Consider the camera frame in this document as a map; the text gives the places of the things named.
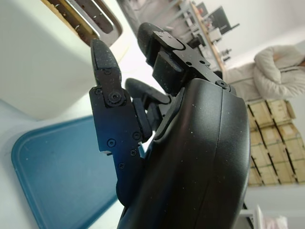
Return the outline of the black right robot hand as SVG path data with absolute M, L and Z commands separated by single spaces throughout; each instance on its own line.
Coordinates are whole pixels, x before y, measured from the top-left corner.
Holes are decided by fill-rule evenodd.
M 150 23 L 138 45 L 163 88 L 121 85 L 113 53 L 91 41 L 99 150 L 112 155 L 120 229 L 230 229 L 244 203 L 250 130 L 242 98 L 183 41 Z

